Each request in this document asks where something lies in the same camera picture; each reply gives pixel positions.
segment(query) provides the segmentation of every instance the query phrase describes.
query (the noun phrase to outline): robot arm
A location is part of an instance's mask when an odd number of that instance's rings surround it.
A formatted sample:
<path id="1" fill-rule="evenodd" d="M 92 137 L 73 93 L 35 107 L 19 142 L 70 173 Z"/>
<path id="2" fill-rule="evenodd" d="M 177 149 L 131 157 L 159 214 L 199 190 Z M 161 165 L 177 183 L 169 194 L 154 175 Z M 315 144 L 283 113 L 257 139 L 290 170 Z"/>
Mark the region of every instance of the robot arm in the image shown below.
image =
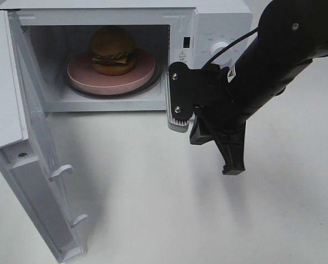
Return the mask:
<path id="1" fill-rule="evenodd" d="M 246 120 L 283 93 L 314 58 L 325 56 L 328 1 L 273 0 L 260 18 L 258 36 L 231 69 L 170 65 L 169 111 L 181 121 L 195 113 L 191 144 L 214 140 L 226 163 L 223 173 L 237 175 L 245 170 Z"/>

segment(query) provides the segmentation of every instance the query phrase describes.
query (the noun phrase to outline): cheese slice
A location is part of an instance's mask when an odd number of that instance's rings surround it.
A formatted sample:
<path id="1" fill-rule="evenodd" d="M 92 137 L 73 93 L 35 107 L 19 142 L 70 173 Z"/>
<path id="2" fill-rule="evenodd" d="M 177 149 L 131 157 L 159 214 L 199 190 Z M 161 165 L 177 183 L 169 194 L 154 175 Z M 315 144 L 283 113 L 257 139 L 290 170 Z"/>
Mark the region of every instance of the cheese slice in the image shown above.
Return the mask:
<path id="1" fill-rule="evenodd" d="M 96 58 L 96 57 L 93 57 L 93 58 L 92 58 L 92 61 L 101 62 L 102 60 L 101 60 L 101 59 L 98 59 L 98 58 Z M 124 58 L 119 59 L 119 60 L 112 60 L 112 62 L 117 62 L 117 63 L 121 63 L 121 64 L 126 64 L 126 62 L 127 62 L 127 57 L 124 57 Z"/>

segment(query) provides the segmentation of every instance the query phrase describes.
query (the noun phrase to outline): white microwave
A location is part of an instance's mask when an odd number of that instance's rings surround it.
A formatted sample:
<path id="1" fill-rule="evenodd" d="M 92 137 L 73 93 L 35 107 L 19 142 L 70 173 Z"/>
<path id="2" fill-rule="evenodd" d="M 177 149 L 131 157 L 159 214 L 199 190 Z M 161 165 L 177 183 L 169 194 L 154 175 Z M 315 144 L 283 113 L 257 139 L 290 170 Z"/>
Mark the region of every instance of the white microwave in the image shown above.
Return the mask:
<path id="1" fill-rule="evenodd" d="M 7 0 L 0 6 L 0 171 L 58 262 L 83 249 L 46 119 L 49 112 L 164 111 L 168 66 L 201 68 L 250 30 L 242 0 Z M 77 92 L 67 65 L 87 50 L 102 26 L 117 25 L 158 65 L 139 93 L 94 97 Z M 246 48 L 234 46 L 215 63 L 231 66 Z"/>

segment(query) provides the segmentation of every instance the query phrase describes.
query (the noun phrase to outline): screw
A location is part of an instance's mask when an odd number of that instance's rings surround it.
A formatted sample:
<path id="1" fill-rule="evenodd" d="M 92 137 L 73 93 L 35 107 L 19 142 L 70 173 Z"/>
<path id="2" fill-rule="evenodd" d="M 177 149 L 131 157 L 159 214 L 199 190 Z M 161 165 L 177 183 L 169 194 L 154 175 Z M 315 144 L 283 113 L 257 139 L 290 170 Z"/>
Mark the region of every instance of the screw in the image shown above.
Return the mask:
<path id="1" fill-rule="evenodd" d="M 24 158 L 27 158 L 28 157 L 28 154 L 27 153 L 21 153 L 19 154 L 19 158 L 20 159 L 24 159 Z"/>
<path id="2" fill-rule="evenodd" d="M 297 31 L 297 30 L 299 29 L 299 27 L 300 27 L 300 25 L 299 25 L 298 23 L 294 23 L 294 24 L 292 25 L 292 30 L 293 30 L 293 31 Z"/>
<path id="3" fill-rule="evenodd" d="M 177 75 L 177 73 L 174 73 L 172 78 L 174 81 L 176 81 L 177 79 L 179 79 L 179 75 Z"/>
<path id="4" fill-rule="evenodd" d="M 181 107 L 180 106 L 175 106 L 174 111 L 175 111 L 175 113 L 180 114 L 181 113 Z"/>

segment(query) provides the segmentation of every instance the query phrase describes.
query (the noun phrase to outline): open microwave door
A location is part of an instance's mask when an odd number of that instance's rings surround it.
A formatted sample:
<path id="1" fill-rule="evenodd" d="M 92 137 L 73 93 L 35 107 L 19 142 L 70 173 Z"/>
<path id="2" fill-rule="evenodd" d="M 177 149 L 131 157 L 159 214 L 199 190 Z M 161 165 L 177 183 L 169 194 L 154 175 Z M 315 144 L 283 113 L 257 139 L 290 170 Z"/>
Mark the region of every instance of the open microwave door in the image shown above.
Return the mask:
<path id="1" fill-rule="evenodd" d="M 39 85 L 14 12 L 0 11 L 0 171 L 58 262 L 82 252 L 64 172 L 54 150 Z"/>

